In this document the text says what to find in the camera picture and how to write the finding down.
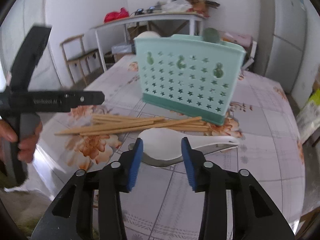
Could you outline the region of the person's left hand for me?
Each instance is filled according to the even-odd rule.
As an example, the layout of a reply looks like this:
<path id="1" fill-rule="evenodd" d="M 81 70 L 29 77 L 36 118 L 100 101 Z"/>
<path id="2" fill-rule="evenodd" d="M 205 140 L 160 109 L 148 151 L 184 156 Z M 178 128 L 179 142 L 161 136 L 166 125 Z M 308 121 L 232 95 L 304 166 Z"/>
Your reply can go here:
<path id="1" fill-rule="evenodd" d="M 25 163 L 33 161 L 36 144 L 38 143 L 42 128 L 42 122 L 40 121 L 31 136 L 20 140 L 18 144 L 18 160 Z M 1 120 L 1 139 L 7 142 L 18 142 L 16 133 L 4 120 Z"/>

